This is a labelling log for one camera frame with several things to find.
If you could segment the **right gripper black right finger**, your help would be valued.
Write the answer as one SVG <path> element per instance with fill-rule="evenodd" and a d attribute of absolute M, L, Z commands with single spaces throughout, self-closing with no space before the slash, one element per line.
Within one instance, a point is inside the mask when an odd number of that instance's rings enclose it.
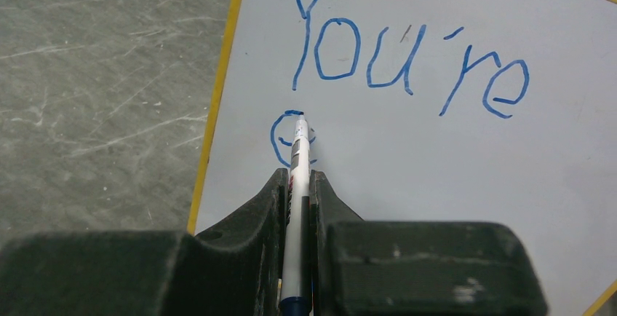
<path fill-rule="evenodd" d="M 519 237 L 486 221 L 367 221 L 310 180 L 316 315 L 547 315 Z"/>

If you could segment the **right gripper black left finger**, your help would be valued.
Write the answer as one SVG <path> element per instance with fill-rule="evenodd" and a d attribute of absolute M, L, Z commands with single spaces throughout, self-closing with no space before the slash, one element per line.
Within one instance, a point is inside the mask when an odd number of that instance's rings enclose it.
<path fill-rule="evenodd" d="M 1 249 L 3 315 L 276 315 L 288 174 L 210 228 L 43 232 Z"/>

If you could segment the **white blue whiteboard marker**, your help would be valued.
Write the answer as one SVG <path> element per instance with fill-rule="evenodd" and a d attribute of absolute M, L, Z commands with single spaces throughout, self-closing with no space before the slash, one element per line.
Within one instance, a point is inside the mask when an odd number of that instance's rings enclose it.
<path fill-rule="evenodd" d="M 310 142 L 303 114 L 295 121 L 291 145 L 288 221 L 285 229 L 282 287 L 279 308 L 283 315 L 309 315 L 311 299 L 310 262 Z"/>

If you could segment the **yellow-framed whiteboard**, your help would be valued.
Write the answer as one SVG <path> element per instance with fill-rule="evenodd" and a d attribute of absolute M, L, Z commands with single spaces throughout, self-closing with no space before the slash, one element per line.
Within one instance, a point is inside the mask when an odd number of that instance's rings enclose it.
<path fill-rule="evenodd" d="M 367 219 L 495 221 L 552 315 L 616 284 L 616 0 L 231 0 L 188 229 L 289 165 Z"/>

